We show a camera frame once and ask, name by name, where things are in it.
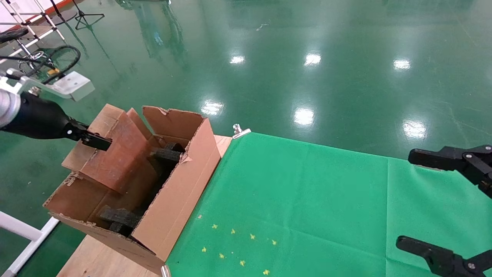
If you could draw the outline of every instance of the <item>green tablecloth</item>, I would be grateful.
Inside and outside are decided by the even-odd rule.
[[[457,172],[252,133],[232,141],[167,264],[173,277],[431,277],[396,238],[468,258],[492,248],[491,216]]]

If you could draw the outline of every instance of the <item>silver cylinder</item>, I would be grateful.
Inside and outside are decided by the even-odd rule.
[[[17,116],[21,107],[21,97],[0,89],[0,128],[9,124]]]

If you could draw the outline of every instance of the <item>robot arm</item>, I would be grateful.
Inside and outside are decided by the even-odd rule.
[[[438,152],[413,149],[408,155],[408,161],[429,168],[456,170],[492,198],[492,146],[490,145],[471,149],[446,146]],[[398,237],[396,246],[400,250],[424,258],[430,271],[438,276],[485,277],[484,271],[492,268],[492,250],[464,259],[451,250],[406,236]]]
[[[111,140],[89,132],[88,125],[65,114],[55,102],[29,92],[20,95],[0,89],[0,128],[33,139],[81,140],[106,151]]]
[[[18,82],[11,86],[7,83],[9,77],[16,77]],[[75,71],[53,84],[43,84],[9,69],[0,74],[0,130],[33,139],[81,140],[87,146],[106,151],[111,139],[88,131],[88,125],[69,117],[57,103],[38,95],[39,91],[45,91],[78,101],[93,90],[91,81]]]

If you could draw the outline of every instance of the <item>wooden table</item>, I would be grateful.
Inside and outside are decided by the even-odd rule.
[[[232,138],[215,136],[223,156]],[[57,277],[159,277],[91,236],[86,236]]]

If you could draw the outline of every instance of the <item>cardboard box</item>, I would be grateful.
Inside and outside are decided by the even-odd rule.
[[[143,114],[106,105],[90,130],[113,139],[107,152],[78,143],[63,162],[73,170],[45,202],[50,214],[91,235],[143,267],[159,274],[219,160],[214,134],[200,114],[145,106]],[[107,230],[100,209],[137,207],[159,168],[146,157],[151,146],[178,142],[185,148],[180,161],[145,212],[131,236]]]

